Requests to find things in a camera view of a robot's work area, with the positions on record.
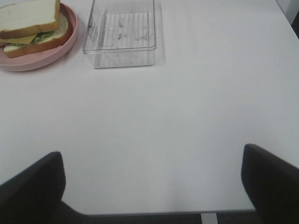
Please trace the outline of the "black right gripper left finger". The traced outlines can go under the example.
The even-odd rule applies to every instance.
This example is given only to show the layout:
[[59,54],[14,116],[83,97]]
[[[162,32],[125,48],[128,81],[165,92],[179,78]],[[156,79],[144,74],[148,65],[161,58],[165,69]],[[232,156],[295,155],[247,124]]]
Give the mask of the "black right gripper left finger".
[[51,152],[0,186],[2,224],[46,224],[66,185],[63,158]]

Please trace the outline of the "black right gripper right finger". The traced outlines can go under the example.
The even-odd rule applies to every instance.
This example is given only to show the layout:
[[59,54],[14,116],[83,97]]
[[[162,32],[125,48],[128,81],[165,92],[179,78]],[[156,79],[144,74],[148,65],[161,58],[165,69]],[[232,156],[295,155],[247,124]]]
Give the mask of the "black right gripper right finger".
[[241,180],[265,224],[299,222],[299,169],[255,144],[244,146]]

